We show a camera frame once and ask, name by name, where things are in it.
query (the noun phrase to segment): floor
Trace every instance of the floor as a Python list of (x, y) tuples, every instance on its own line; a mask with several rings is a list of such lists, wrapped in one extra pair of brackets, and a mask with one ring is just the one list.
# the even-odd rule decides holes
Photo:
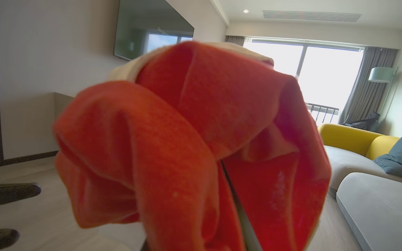
[[(54, 158), (0, 167), (0, 183), (37, 182), (40, 195), (0, 205), (0, 228), (18, 230), (20, 238), (7, 251), (129, 251), (117, 241), (80, 229), (53, 165)], [(321, 221), (307, 251), (360, 251), (336, 200), (328, 196)]]

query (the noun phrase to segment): baseboard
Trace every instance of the baseboard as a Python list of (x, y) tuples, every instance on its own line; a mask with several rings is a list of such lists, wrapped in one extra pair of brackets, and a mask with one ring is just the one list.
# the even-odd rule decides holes
[(3, 160), (2, 164), (0, 164), (0, 166), (6, 166), (6, 165), (11, 165), (11, 164), (31, 161), (31, 160), (35, 160), (35, 159), (43, 159), (43, 158), (53, 157), (53, 156), (57, 155), (57, 153), (58, 153), (58, 151), (52, 151), (52, 152), (45, 152), (45, 153), (28, 155), (28, 156), (16, 157), (16, 158), (12, 158), (12, 159), (5, 159), (5, 160)]

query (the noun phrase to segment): television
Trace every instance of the television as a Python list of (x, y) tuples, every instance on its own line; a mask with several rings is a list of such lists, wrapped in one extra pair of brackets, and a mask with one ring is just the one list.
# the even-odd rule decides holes
[(194, 28), (166, 0), (119, 0), (114, 55), (135, 59), (193, 38)]

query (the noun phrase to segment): orange fabric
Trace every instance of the orange fabric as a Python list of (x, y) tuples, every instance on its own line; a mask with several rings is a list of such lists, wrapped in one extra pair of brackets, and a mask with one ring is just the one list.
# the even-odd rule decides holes
[(80, 92), (54, 132), (78, 224), (140, 220), (155, 251), (244, 251), (221, 159), (267, 251), (306, 246), (330, 179), (295, 78), (199, 43)]

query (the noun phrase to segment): air conditioning vent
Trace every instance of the air conditioning vent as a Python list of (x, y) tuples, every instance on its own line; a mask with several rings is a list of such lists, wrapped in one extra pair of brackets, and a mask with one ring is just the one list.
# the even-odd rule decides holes
[(264, 19), (297, 19), (354, 23), (358, 21), (361, 16), (362, 14), (263, 10)]

